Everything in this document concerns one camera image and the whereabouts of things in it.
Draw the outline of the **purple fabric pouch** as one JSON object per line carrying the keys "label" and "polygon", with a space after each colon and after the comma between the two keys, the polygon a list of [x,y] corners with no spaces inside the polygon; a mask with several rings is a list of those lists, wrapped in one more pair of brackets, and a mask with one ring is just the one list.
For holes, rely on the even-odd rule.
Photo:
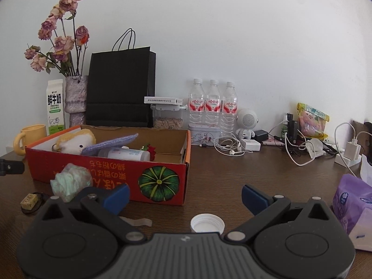
{"label": "purple fabric pouch", "polygon": [[106,140],[104,142],[94,144],[92,146],[84,148],[81,152],[81,155],[82,156],[97,156],[99,151],[101,151],[102,149],[126,146],[127,144],[130,144],[132,141],[136,140],[138,135],[139,135],[138,133],[135,133],[133,135],[119,137],[116,139]]}

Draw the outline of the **red fabric flower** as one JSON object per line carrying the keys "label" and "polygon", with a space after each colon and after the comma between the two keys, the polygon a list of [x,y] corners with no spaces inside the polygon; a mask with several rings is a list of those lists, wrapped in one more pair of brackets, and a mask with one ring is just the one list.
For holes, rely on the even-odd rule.
{"label": "red fabric flower", "polygon": [[146,144],[141,149],[145,150],[149,153],[150,161],[155,160],[155,156],[156,156],[156,148],[155,147],[153,147],[151,144]]}

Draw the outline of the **yellow ceramic mug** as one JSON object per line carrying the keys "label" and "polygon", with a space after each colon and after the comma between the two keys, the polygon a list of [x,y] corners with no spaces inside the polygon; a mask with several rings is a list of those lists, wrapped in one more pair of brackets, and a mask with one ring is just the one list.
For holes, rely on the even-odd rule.
{"label": "yellow ceramic mug", "polygon": [[13,150],[19,156],[26,154],[25,148],[34,142],[47,136],[46,126],[44,124],[36,124],[24,127],[20,133],[14,138]]}

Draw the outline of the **small beige block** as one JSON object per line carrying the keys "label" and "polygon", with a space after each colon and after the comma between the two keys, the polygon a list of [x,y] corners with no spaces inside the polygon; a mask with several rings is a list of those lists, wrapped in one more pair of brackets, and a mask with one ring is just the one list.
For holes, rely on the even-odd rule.
{"label": "small beige block", "polygon": [[34,193],[29,193],[20,202],[20,206],[23,210],[31,211],[38,202],[38,195]]}

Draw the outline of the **red cardboard box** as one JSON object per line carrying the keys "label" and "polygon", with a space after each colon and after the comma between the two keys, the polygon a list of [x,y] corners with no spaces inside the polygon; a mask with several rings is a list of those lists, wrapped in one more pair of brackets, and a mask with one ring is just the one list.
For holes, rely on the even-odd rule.
{"label": "red cardboard box", "polygon": [[[154,161],[121,161],[52,150],[60,137],[82,129],[91,130],[97,142],[136,135],[128,147],[153,147]],[[111,190],[128,184],[132,201],[162,205],[183,205],[185,202],[191,154],[191,134],[188,130],[75,126],[30,144],[25,152],[30,174],[37,181],[48,183],[72,163],[87,168],[93,186],[97,188]]]}

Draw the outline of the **white bottle cap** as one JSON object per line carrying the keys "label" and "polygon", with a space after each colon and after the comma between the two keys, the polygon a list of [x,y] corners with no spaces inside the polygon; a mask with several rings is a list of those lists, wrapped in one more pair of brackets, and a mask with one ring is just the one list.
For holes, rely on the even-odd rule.
{"label": "white bottle cap", "polygon": [[191,219],[190,228],[193,233],[219,233],[222,235],[225,223],[217,215],[200,213]]}

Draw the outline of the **white power adapter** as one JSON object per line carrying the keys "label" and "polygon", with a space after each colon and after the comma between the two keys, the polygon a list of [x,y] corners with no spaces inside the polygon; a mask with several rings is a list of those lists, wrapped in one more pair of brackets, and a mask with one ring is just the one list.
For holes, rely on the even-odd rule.
{"label": "white power adapter", "polygon": [[259,152],[261,143],[254,139],[241,139],[240,143],[244,151]]}

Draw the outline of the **white earphones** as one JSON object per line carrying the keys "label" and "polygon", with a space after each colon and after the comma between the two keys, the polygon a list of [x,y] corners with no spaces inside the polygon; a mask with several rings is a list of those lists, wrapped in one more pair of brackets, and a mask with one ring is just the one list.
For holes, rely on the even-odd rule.
{"label": "white earphones", "polygon": [[236,137],[220,137],[213,140],[215,150],[227,157],[240,157],[252,154],[251,150],[244,149]]}

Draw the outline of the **black power adapter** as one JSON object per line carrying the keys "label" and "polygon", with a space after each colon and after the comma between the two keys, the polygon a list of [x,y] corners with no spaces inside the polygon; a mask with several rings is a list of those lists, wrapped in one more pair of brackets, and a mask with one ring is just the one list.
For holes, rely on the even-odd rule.
{"label": "black power adapter", "polygon": [[259,143],[263,143],[264,141],[269,139],[269,133],[265,130],[256,130],[255,135],[253,137],[254,140],[256,140]]}

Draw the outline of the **white robot toy speaker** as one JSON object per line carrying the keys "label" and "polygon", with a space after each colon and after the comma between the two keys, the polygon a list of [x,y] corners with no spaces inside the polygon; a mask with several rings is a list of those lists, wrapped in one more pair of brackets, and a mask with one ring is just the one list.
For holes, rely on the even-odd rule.
{"label": "white robot toy speaker", "polygon": [[238,125],[236,130],[237,138],[240,140],[253,139],[255,137],[253,129],[259,122],[257,114],[249,108],[242,108],[238,111],[236,119]]}

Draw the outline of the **white tin box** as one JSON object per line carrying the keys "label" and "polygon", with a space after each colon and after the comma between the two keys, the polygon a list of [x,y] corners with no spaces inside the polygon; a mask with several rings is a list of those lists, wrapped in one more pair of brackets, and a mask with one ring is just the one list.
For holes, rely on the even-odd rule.
{"label": "white tin box", "polygon": [[190,123],[188,129],[193,146],[213,146],[214,140],[221,136],[221,129],[216,124]]}

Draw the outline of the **black phone stand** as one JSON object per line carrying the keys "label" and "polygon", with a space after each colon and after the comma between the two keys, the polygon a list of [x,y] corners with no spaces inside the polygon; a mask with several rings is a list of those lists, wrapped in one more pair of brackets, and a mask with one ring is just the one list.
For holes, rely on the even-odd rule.
{"label": "black phone stand", "polygon": [[299,144],[297,143],[298,128],[298,121],[294,119],[294,115],[292,113],[285,114],[282,139],[287,145],[290,154],[301,156]]}

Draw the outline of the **clear water bottle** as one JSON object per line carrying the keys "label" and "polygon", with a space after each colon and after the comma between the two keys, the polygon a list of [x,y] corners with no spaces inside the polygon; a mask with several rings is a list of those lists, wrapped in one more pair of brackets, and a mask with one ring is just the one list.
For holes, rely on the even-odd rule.
{"label": "clear water bottle", "polygon": [[234,132],[237,109],[238,96],[236,94],[235,84],[233,82],[227,82],[221,115],[221,129],[224,136]]}
{"label": "clear water bottle", "polygon": [[203,80],[195,78],[189,93],[188,102],[190,124],[200,124],[203,122],[205,96]]}
{"label": "clear water bottle", "polygon": [[215,79],[210,80],[205,109],[206,123],[209,125],[217,125],[219,122],[219,113],[221,111],[221,94],[219,91],[219,82]]}

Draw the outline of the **white green milk carton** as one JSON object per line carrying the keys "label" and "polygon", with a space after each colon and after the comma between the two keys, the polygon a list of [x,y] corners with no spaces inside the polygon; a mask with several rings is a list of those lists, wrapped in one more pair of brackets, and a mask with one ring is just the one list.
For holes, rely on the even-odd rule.
{"label": "white green milk carton", "polygon": [[46,89],[47,98],[47,127],[50,135],[63,131],[66,128],[64,119],[64,89],[63,80],[48,81]]}

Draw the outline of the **yellow snack bag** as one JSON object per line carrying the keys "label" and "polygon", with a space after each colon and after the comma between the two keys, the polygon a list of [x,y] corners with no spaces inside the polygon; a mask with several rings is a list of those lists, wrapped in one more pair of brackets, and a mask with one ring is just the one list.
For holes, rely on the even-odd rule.
{"label": "yellow snack bag", "polygon": [[298,112],[299,129],[305,137],[324,140],[328,137],[325,125],[330,117],[320,110],[304,103],[296,106]]}

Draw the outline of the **clear snack container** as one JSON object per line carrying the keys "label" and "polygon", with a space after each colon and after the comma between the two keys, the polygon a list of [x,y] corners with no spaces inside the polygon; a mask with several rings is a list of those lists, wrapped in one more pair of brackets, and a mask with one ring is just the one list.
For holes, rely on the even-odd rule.
{"label": "clear snack container", "polygon": [[183,114],[187,110],[186,106],[152,104],[151,109],[154,128],[170,130],[183,128]]}

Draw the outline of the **purple tissue pack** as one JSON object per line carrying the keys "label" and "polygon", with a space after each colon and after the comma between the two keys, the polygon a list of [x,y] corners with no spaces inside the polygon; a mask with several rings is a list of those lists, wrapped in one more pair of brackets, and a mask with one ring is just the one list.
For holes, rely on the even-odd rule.
{"label": "purple tissue pack", "polygon": [[344,174],[332,207],[354,247],[371,252],[371,186],[360,178]]}

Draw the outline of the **purple textured vase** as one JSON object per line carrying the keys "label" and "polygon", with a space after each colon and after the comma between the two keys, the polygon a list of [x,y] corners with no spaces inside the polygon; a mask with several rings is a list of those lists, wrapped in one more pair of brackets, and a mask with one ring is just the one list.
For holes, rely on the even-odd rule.
{"label": "purple textured vase", "polygon": [[66,77],[65,111],[69,114],[69,126],[83,125],[86,115],[88,76]]}

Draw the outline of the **white flat box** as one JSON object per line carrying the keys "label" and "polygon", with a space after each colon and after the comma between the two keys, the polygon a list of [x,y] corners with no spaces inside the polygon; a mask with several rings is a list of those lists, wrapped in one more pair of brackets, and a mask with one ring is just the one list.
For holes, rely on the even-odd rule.
{"label": "white flat box", "polygon": [[145,104],[153,105],[183,105],[183,99],[173,97],[161,97],[161,96],[146,96],[144,97]]}

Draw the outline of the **black paper shopping bag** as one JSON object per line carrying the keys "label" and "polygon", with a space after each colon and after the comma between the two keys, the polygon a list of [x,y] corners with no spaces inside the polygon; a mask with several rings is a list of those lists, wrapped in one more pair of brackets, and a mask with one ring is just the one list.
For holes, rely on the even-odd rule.
{"label": "black paper shopping bag", "polygon": [[86,124],[103,127],[153,127],[144,103],[155,94],[156,54],[150,47],[91,54]]}

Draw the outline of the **dried pink rose bouquet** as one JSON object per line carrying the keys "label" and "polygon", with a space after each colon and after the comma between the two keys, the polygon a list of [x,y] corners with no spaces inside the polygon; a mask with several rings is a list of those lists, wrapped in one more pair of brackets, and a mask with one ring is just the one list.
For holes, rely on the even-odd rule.
{"label": "dried pink rose bouquet", "polygon": [[78,26],[75,21],[80,1],[59,0],[41,23],[38,39],[49,42],[51,48],[44,52],[36,45],[27,47],[25,59],[30,61],[34,71],[49,74],[52,69],[57,69],[65,77],[83,74],[90,33],[87,27]]}

